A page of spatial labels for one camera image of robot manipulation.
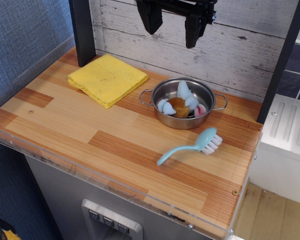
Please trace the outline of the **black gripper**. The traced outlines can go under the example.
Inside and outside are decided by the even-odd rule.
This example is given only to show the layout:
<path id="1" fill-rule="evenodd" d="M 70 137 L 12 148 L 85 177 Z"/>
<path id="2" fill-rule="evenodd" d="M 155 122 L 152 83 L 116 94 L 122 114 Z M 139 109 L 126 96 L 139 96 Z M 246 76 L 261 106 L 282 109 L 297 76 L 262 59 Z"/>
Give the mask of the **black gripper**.
<path id="1" fill-rule="evenodd" d="M 207 24 L 216 19 L 216 0 L 137 0 L 137 10 L 145 30 L 153 35 L 163 24 L 162 10 L 186 17 L 185 40 L 188 49 L 196 46 Z"/>

